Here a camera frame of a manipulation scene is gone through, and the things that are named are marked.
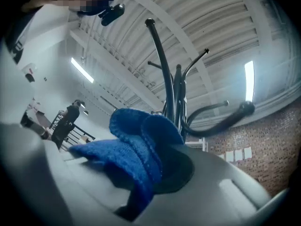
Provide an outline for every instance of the towel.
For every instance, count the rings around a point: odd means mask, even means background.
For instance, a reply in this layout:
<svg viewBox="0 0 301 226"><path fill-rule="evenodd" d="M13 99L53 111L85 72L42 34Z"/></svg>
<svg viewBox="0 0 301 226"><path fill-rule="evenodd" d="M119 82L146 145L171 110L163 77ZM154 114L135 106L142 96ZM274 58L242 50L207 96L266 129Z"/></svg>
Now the towel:
<svg viewBox="0 0 301 226"><path fill-rule="evenodd" d="M142 212L153 198L154 184L162 177L162 163L156 146L183 145L183 139L166 117L134 109L116 110L109 128L118 139L75 145L69 150L94 163L112 163L123 169L134 180L137 207Z"/></svg>

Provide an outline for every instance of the brick wall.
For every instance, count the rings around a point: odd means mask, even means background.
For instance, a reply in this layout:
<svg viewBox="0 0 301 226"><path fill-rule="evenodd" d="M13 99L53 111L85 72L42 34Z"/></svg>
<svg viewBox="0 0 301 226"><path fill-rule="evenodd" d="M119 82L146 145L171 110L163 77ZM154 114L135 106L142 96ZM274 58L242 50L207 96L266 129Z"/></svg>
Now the brick wall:
<svg viewBox="0 0 301 226"><path fill-rule="evenodd" d="M301 97L250 124L207 138L216 155L251 147L252 158L232 164L257 179L274 196L287 187L301 146Z"/></svg>

